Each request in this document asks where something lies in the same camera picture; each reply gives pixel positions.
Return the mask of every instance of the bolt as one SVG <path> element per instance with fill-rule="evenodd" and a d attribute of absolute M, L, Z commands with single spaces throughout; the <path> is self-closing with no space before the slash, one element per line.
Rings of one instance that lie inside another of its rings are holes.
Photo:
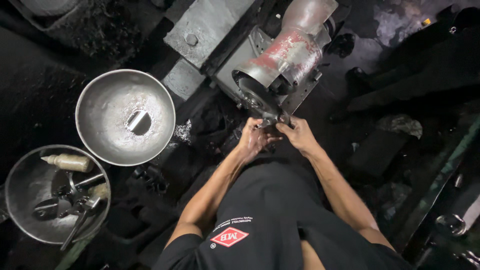
<path fill-rule="evenodd" d="M 194 34 L 188 34 L 187 37 L 185 38 L 185 41 L 187 42 L 188 45 L 195 46 L 198 43 L 198 38 Z"/>

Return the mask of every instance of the hand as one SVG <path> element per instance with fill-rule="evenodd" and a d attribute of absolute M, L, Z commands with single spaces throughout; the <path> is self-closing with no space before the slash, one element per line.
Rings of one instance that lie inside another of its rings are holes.
<path fill-rule="evenodd" d="M 269 143 L 283 139 L 266 133 L 263 128 L 257 128 L 262 122 L 263 119 L 250 117 L 242 130 L 240 142 L 235 149 L 242 155 L 244 163 L 250 162 Z"/>
<path fill-rule="evenodd" d="M 312 131 L 305 119 L 291 116 L 290 122 L 295 127 L 294 129 L 282 123 L 276 124 L 276 128 L 281 133 L 287 135 L 292 145 L 298 149 L 304 157 L 307 157 L 312 151 L 321 148 L 315 140 L 315 137 L 313 137 Z"/>

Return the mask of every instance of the right hand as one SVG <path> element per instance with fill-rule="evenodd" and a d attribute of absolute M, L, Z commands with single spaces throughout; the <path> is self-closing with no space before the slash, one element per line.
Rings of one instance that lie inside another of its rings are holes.
<path fill-rule="evenodd" d="M 292 145 L 298 149 L 304 157 L 308 156 L 312 151 L 321 148 L 315 140 L 315 137 L 313 137 L 312 131 L 305 119 L 290 116 L 290 122 L 294 129 L 282 123 L 276 124 L 276 128 L 281 133 L 287 135 Z"/>

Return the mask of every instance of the metal shavings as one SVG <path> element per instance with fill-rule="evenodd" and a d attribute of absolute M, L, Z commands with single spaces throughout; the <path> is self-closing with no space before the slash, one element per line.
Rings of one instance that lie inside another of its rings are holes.
<path fill-rule="evenodd" d="M 190 119 L 184 125 L 177 125 L 173 131 L 173 137 L 181 142 L 192 144 L 190 130 L 192 129 L 192 122 Z"/>

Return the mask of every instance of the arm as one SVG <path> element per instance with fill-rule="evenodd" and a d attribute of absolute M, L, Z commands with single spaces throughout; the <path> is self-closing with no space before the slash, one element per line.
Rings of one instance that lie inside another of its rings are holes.
<path fill-rule="evenodd" d="M 284 124 L 277 124 L 277 129 L 287 135 L 292 145 L 308 158 L 334 213 L 369 242 L 383 244 L 393 249 L 378 229 L 377 222 L 367 206 L 317 143 L 307 121 L 296 117 L 291 117 L 291 121 L 294 129 Z"/>
<path fill-rule="evenodd" d="M 239 144 L 185 206 L 165 247 L 184 234 L 194 233 L 202 237 L 202 231 L 213 221 L 223 196 L 235 182 L 243 166 L 250 162 L 267 144 L 282 139 L 265 133 L 263 129 L 256 128 L 256 125 L 260 123 L 262 123 L 262 119 L 248 119 L 242 130 Z"/>

